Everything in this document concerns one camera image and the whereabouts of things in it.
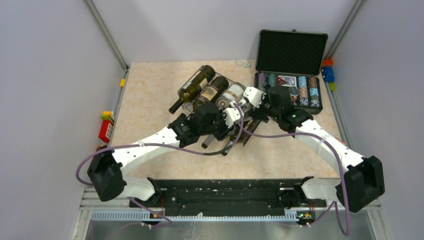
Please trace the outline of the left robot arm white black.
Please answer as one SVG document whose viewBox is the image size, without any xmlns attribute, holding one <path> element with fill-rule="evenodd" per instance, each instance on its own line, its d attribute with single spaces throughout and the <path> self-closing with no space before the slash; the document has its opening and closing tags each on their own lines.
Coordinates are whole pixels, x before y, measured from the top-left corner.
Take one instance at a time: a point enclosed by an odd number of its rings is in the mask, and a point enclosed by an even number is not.
<svg viewBox="0 0 424 240">
<path fill-rule="evenodd" d="M 168 126 L 129 145 L 102 147 L 91 154 L 87 175 L 100 201 L 117 197 L 133 197 L 154 207 L 160 193 L 147 177 L 129 176 L 136 167 L 170 151 L 188 152 L 186 148 L 201 136 L 218 135 L 230 131 L 243 122 L 244 114 L 236 103 L 225 110 L 207 103 L 189 115 L 181 114 Z"/>
</svg>

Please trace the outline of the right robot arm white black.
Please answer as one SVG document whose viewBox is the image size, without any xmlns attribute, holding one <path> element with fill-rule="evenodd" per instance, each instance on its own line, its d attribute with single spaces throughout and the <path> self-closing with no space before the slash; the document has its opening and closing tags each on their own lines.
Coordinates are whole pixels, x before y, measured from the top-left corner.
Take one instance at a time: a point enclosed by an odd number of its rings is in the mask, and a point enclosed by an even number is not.
<svg viewBox="0 0 424 240">
<path fill-rule="evenodd" d="M 274 86 L 261 91 L 249 86 L 243 97 L 252 105 L 252 117 L 274 119 L 281 130 L 314 150 L 338 173 L 338 180 L 312 177 L 300 183 L 293 192 L 297 205 L 307 206 L 315 199 L 336 201 L 357 213 L 385 193 L 381 160 L 374 155 L 365 157 L 342 144 L 310 113 L 294 107 L 288 88 Z"/>
</svg>

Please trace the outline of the green wine bottle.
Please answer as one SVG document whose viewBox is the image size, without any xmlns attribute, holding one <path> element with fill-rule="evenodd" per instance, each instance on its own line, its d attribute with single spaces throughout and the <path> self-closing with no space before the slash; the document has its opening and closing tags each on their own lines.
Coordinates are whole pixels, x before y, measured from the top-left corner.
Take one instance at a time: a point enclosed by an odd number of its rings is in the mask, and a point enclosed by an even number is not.
<svg viewBox="0 0 424 240">
<path fill-rule="evenodd" d="M 255 130 L 258 128 L 258 126 L 260 125 L 261 121 L 260 120 L 255 120 L 255 119 L 251 119 L 249 121 L 245 121 L 243 123 L 243 127 L 248 130 L 251 133 L 254 133 Z M 235 145 L 235 140 L 240 132 L 240 126 L 239 124 L 235 124 L 235 133 L 234 135 L 229 136 L 229 141 L 228 143 L 225 145 L 225 151 L 221 153 L 222 156 L 227 156 L 228 153 L 230 152 L 230 150 L 232 149 L 232 146 Z M 238 138 L 238 141 L 236 142 L 237 144 L 242 144 L 243 146 L 245 146 L 247 144 L 247 142 L 250 140 L 251 135 L 242 131 L 240 137 Z"/>
<path fill-rule="evenodd" d="M 229 82 L 224 76 L 218 76 L 206 86 L 204 91 L 195 99 L 193 110 L 207 103 L 215 103 L 218 97 L 229 87 Z"/>
<path fill-rule="evenodd" d="M 211 134 L 211 135 L 209 135 L 204 141 L 203 141 L 203 143 L 201 144 L 201 147 L 203 148 L 203 149 L 207 149 L 209 146 L 210 146 L 210 144 L 213 142 L 215 140 L 215 136 L 213 135 L 213 134 Z"/>
</svg>

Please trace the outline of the green wine bottle back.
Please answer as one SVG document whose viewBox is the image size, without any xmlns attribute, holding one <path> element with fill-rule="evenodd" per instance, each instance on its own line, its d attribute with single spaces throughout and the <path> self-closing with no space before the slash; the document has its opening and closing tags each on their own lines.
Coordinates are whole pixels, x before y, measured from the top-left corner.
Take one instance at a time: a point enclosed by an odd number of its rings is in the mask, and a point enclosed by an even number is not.
<svg viewBox="0 0 424 240">
<path fill-rule="evenodd" d="M 260 120 L 255 120 L 255 119 L 251 119 L 249 121 L 245 121 L 243 123 L 243 127 L 248 130 L 251 133 L 254 133 L 255 130 L 258 128 L 258 126 L 260 125 L 261 121 Z M 230 152 L 230 150 L 232 149 L 232 146 L 235 145 L 235 140 L 240 132 L 240 126 L 239 124 L 235 124 L 235 133 L 234 135 L 229 136 L 229 141 L 228 143 L 225 145 L 225 151 L 221 153 L 222 156 L 227 156 L 228 153 Z M 238 138 L 238 141 L 236 142 L 237 144 L 242 144 L 243 146 L 245 146 L 247 144 L 247 142 L 250 140 L 251 135 L 242 131 L 240 137 Z"/>
</svg>

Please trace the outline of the dark bottle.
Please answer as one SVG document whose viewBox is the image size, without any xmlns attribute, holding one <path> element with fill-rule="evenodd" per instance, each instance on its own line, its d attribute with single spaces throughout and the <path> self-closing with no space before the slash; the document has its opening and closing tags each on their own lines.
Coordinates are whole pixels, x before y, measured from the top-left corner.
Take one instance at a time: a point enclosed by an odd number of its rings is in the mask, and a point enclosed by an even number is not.
<svg viewBox="0 0 424 240">
<path fill-rule="evenodd" d="M 178 100 L 169 108 L 174 114 L 184 103 L 193 101 L 215 77 L 216 72 L 210 65 L 201 66 L 178 90 Z"/>
</svg>

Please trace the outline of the clear tall glass bottle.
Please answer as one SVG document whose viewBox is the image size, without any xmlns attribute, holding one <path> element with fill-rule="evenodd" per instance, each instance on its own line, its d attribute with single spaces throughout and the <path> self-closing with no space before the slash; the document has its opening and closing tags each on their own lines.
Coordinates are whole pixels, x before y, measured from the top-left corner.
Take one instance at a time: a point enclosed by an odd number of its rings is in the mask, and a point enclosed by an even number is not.
<svg viewBox="0 0 424 240">
<path fill-rule="evenodd" d="M 237 101 L 241 98 L 246 86 L 239 83 L 233 82 L 216 100 L 215 104 L 222 109 L 225 109 L 230 106 L 230 103 Z"/>
</svg>

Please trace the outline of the black wire wine rack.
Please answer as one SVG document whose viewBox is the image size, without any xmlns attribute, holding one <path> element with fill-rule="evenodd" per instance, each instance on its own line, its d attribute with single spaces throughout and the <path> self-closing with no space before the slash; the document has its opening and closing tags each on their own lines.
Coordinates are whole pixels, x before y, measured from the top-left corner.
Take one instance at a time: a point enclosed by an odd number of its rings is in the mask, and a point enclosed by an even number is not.
<svg viewBox="0 0 424 240">
<path fill-rule="evenodd" d="M 177 109 L 182 107 L 188 113 L 192 113 L 195 108 L 207 103 L 214 103 L 220 110 L 230 107 L 232 101 L 239 103 L 243 99 L 243 92 L 246 90 L 246 85 L 232 81 L 231 79 L 217 73 L 210 65 L 202 65 L 199 69 L 187 80 L 185 84 L 177 91 L 179 99 L 170 107 L 169 111 L 175 113 Z M 260 120 L 253 119 L 251 116 L 245 115 L 243 126 L 247 130 L 254 133 L 259 126 Z M 203 149 L 207 149 L 209 145 L 217 141 L 229 140 L 227 146 L 233 144 L 240 128 L 235 123 L 228 131 L 222 134 L 210 134 L 201 144 Z M 242 131 L 237 143 L 247 144 L 250 136 Z"/>
</svg>

